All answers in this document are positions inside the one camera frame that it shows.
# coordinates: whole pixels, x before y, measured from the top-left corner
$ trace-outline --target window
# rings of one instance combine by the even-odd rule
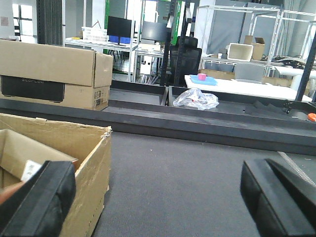
[[[33,9],[29,5],[13,4],[13,18],[16,36],[33,36]]]

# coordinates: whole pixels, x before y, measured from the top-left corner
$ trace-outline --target cardboard box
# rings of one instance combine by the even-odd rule
[[[253,36],[245,36],[244,44],[252,45]]]
[[[91,236],[108,189],[111,128],[0,114],[0,129],[11,129],[79,160],[76,196],[60,236]]]
[[[260,37],[256,37],[255,40],[256,42],[252,43],[252,46],[253,46],[252,58],[254,60],[261,60],[262,55],[265,52],[265,41],[263,38],[260,38]]]
[[[0,40],[0,98],[101,110],[113,57],[92,50]]]
[[[27,160],[43,164],[45,160],[76,159],[9,129],[0,130],[0,188],[20,182]]]
[[[222,71],[216,71],[211,69],[200,69],[198,73],[206,74],[209,77],[213,77],[216,79],[235,79],[235,74],[231,72],[222,72]]]

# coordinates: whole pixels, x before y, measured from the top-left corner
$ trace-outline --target box label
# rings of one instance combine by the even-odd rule
[[[36,163],[30,159],[26,161],[25,168],[21,177],[21,181],[27,182],[30,178],[35,175],[41,168],[39,163]]]
[[[64,100],[65,84],[54,81],[1,76],[1,92],[5,96],[62,102]]]
[[[108,90],[105,90],[104,88],[95,89],[93,107],[96,107],[98,105],[101,105],[103,102],[106,102],[107,91]]]

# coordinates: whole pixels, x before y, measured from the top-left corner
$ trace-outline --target blue tray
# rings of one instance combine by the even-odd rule
[[[196,84],[217,85],[217,81],[212,77],[206,77],[205,80],[199,80],[197,75],[190,75],[191,81]]]

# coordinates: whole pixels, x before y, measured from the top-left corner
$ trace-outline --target white paper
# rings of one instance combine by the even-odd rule
[[[38,164],[32,160],[27,160],[21,177],[21,181],[27,182],[30,178],[33,177],[33,175],[38,172],[40,168],[41,164]]]

